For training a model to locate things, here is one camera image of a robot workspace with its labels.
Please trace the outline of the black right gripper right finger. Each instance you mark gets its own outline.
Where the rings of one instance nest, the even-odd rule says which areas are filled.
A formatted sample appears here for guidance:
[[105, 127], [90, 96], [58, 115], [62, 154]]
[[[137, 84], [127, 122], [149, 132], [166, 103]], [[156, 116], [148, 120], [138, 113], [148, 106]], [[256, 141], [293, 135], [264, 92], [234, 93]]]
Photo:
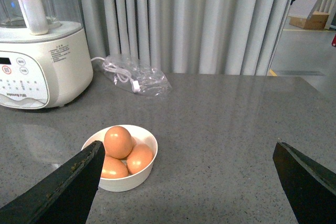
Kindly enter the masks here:
[[335, 223], [335, 173], [285, 142], [273, 162], [298, 223]]

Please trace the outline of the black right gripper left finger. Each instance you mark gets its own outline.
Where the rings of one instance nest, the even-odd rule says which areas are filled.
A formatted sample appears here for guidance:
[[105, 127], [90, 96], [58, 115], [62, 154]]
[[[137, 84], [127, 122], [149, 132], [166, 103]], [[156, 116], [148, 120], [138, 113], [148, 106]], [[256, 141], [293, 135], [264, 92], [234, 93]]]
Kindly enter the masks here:
[[104, 157], [103, 143], [94, 141], [2, 207], [1, 223], [86, 223]]

